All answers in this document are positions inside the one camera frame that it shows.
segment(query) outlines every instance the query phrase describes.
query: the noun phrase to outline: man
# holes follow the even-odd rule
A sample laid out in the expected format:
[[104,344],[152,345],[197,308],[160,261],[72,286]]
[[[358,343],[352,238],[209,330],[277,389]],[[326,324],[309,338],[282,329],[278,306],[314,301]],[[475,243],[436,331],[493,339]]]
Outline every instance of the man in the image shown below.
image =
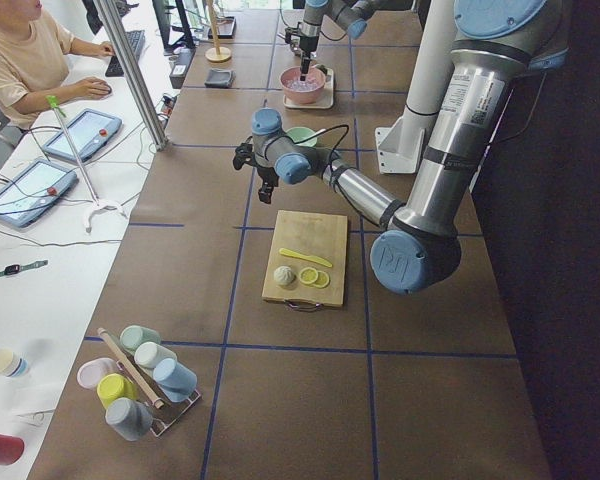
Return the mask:
[[68,53],[106,57],[113,48],[75,37],[42,9],[40,0],[0,0],[0,109],[14,125],[30,128],[40,112],[49,110],[47,95],[64,103],[111,92],[96,77],[62,85],[69,74]]

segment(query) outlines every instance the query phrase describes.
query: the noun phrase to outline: wooden cutting board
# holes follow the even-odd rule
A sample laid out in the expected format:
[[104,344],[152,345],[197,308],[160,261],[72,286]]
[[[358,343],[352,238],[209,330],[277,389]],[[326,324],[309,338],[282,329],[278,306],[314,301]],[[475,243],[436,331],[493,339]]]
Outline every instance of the wooden cutting board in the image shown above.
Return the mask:
[[[299,300],[341,307],[344,303],[344,274],[347,259],[348,219],[344,215],[278,211],[273,232],[269,262],[262,288],[262,298],[283,302]],[[333,267],[324,267],[307,260],[284,257],[280,248],[288,248],[305,255],[317,255],[329,260]],[[281,265],[290,266],[296,275],[304,267],[314,267],[329,274],[325,288],[303,285],[296,278],[290,285],[279,286],[273,272]]]

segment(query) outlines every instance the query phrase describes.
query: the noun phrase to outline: robot label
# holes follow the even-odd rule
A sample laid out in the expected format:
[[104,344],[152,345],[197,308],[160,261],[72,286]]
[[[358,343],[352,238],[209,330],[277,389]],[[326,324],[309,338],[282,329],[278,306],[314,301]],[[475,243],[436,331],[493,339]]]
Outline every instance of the robot label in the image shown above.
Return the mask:
[[487,128],[505,83],[492,77],[454,74],[440,108],[441,115],[459,117],[461,123]]

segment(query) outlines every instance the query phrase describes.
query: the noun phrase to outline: black wall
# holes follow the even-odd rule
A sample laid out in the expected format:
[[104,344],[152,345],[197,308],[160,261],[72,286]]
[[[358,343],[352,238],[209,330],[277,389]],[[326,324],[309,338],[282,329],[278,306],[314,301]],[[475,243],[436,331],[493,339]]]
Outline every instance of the black wall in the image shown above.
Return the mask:
[[[539,84],[518,83],[500,138]],[[600,2],[575,2],[567,65],[474,200],[554,477],[600,480]]]

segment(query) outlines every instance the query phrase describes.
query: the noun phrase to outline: beige t-shirt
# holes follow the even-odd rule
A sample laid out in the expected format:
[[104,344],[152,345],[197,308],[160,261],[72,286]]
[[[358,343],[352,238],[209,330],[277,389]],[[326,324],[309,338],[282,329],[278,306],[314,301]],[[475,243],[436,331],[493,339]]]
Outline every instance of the beige t-shirt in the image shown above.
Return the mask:
[[65,54],[73,34],[42,10],[31,22],[31,37],[21,42],[0,33],[0,110],[20,128],[27,129],[37,113],[22,115],[11,105],[29,92],[58,87],[69,74]]

